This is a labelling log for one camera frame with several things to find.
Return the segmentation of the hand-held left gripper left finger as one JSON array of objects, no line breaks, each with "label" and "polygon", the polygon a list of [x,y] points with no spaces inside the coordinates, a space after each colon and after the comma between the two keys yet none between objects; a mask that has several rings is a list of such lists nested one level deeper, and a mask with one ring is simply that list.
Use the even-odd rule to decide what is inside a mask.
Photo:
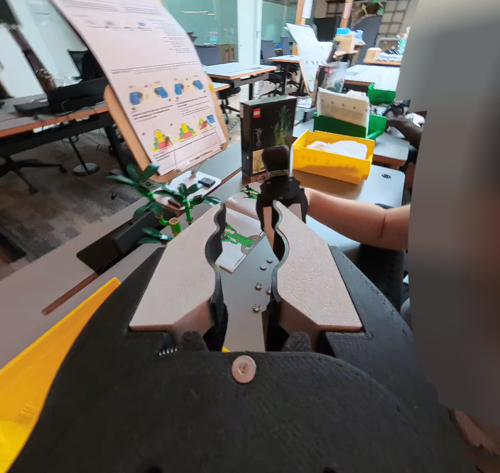
[{"label": "hand-held left gripper left finger", "polygon": [[131,330],[205,334],[215,326],[210,306],[220,279],[216,260],[225,226],[226,208],[219,203],[166,245],[130,321]]}]

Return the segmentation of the person's right forearm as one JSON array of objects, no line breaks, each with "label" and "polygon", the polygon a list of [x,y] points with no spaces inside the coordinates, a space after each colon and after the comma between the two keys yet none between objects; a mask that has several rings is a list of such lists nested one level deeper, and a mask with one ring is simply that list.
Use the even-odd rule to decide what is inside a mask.
[{"label": "person's right forearm", "polygon": [[362,245],[408,250],[410,204],[387,209],[310,188],[305,188],[304,192],[308,200],[308,215],[335,232]]}]

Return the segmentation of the black lego set box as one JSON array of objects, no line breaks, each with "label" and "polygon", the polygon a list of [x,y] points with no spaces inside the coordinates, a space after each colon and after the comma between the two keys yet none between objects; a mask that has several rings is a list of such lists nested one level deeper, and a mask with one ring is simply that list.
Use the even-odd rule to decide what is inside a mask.
[{"label": "black lego set box", "polygon": [[241,121],[241,171],[255,182],[265,176],[262,153],[274,146],[293,144],[293,126],[297,99],[279,95],[242,101]]}]

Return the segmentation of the green lego bamboo plant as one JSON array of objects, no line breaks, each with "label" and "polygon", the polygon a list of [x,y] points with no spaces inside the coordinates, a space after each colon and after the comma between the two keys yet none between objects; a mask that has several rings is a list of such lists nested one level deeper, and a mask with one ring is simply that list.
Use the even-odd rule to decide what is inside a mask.
[{"label": "green lego bamboo plant", "polygon": [[161,226],[169,226],[173,234],[176,236],[182,230],[180,224],[171,223],[171,217],[166,216],[166,209],[158,201],[160,196],[168,196],[174,202],[178,203],[182,209],[185,210],[186,221],[189,225],[193,223],[191,214],[192,209],[203,203],[209,206],[215,206],[221,201],[213,196],[195,195],[195,193],[203,187],[201,183],[194,183],[187,187],[184,183],[180,183],[177,188],[170,188],[164,183],[159,184],[159,189],[153,190],[148,185],[151,181],[151,176],[157,175],[159,165],[156,163],[149,164],[144,171],[139,171],[132,165],[127,167],[127,175],[109,174],[108,179],[113,180],[121,185],[128,185],[138,191],[138,193],[147,198],[148,202],[138,208],[134,212],[134,217],[143,216],[145,213],[150,212],[154,214],[158,223]]}]

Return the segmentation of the clear plastic lego box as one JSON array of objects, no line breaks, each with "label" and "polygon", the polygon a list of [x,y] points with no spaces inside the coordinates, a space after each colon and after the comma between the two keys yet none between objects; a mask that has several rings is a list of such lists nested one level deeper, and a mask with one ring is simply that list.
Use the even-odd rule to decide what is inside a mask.
[{"label": "clear plastic lego box", "polygon": [[316,74],[316,89],[341,93],[349,67],[349,62],[341,61],[320,65]]}]

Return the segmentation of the yellow bin with bags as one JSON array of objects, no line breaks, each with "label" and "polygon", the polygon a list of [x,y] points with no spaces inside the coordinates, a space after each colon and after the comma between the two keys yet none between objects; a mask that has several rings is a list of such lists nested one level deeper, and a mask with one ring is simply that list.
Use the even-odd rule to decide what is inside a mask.
[{"label": "yellow bin with bags", "polygon": [[[361,160],[307,148],[308,145],[317,140],[327,143],[353,140],[367,146],[367,155],[365,159]],[[303,171],[358,185],[368,179],[375,145],[376,142],[370,139],[307,130],[292,144],[292,167],[295,171]]]}]

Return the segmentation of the white plastic bags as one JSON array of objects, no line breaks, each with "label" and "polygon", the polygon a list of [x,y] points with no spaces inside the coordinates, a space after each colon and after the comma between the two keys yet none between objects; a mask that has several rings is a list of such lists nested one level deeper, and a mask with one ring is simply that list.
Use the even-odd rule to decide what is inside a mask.
[{"label": "white plastic bags", "polygon": [[367,146],[353,140],[341,140],[333,143],[317,140],[308,145],[307,148],[361,160],[365,159],[367,155]]}]

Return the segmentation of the large green plastic bin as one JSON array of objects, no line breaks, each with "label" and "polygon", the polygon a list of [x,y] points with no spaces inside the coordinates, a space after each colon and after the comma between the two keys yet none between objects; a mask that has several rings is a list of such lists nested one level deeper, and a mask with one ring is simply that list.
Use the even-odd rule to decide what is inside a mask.
[{"label": "large green plastic bin", "polygon": [[368,126],[361,126],[347,121],[322,116],[314,113],[314,130],[329,132],[352,137],[375,140],[386,130],[387,118],[384,116],[370,115]]}]

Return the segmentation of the white booklet stack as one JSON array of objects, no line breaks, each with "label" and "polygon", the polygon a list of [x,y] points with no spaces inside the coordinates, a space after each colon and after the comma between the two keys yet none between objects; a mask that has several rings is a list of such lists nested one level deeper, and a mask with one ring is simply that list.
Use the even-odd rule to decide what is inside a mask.
[{"label": "white booklet stack", "polygon": [[316,96],[319,115],[368,127],[371,104],[366,93],[350,90],[337,93],[319,88]]}]

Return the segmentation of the white stand base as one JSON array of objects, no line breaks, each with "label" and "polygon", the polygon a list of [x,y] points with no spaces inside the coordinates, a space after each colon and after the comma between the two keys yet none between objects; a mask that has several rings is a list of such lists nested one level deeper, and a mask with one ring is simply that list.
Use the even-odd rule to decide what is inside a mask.
[{"label": "white stand base", "polygon": [[221,178],[218,178],[213,175],[209,175],[207,173],[204,173],[202,171],[197,171],[195,175],[192,174],[192,171],[186,171],[183,174],[179,175],[178,177],[175,177],[171,182],[167,183],[167,186],[172,188],[172,189],[178,189],[178,185],[181,183],[184,183],[187,188],[190,188],[193,184],[200,183],[201,180],[207,178],[209,181],[212,182],[210,186],[206,184],[202,184],[202,187],[198,189],[196,192],[191,194],[192,197],[196,195],[202,195],[202,196],[207,196],[211,194],[215,189],[217,189],[221,183],[222,180]]}]

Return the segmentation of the grey desk with wood edge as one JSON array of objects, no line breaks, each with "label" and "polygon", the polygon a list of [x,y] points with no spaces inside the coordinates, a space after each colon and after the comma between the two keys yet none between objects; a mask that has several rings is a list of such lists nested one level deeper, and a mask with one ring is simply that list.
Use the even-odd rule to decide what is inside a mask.
[{"label": "grey desk with wood edge", "polygon": [[253,85],[268,80],[269,74],[276,71],[275,66],[252,64],[245,66],[238,62],[202,66],[204,72],[217,83],[229,84],[239,88],[248,85],[248,100],[253,99]]}]

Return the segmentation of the white printed poster sheet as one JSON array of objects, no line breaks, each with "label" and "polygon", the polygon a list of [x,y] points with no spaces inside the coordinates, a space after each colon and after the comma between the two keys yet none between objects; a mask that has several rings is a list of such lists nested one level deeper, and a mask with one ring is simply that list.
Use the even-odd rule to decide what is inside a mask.
[{"label": "white printed poster sheet", "polygon": [[322,48],[314,29],[309,25],[287,23],[286,28],[297,46],[298,55],[301,57],[304,82],[309,89],[312,89],[319,66],[326,64],[328,52]]}]

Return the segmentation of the printed instruction sheet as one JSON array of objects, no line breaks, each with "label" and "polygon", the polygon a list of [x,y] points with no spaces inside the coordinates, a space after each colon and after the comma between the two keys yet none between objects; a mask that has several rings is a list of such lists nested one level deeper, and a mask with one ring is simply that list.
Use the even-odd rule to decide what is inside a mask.
[{"label": "printed instruction sheet", "polygon": [[158,0],[48,0],[95,57],[158,175],[224,142],[210,78]]}]

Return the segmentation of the black office chair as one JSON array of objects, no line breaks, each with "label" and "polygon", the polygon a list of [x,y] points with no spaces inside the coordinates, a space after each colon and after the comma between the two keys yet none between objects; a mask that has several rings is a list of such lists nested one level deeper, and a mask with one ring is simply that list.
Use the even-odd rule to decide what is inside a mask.
[{"label": "black office chair", "polygon": [[13,172],[19,177],[28,187],[30,194],[38,193],[38,190],[28,181],[24,176],[22,169],[43,169],[43,168],[57,168],[60,173],[66,174],[67,170],[62,164],[57,163],[44,163],[34,159],[23,159],[16,161],[12,158],[12,152],[9,147],[1,146],[1,178]]}]

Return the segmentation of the empty yellow plastic bin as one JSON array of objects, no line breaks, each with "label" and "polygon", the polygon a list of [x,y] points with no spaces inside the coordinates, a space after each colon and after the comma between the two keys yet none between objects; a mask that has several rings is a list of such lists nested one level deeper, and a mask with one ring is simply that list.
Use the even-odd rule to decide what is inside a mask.
[{"label": "empty yellow plastic bin", "polygon": [[1,472],[26,444],[71,346],[120,284],[112,278],[1,369]]}]

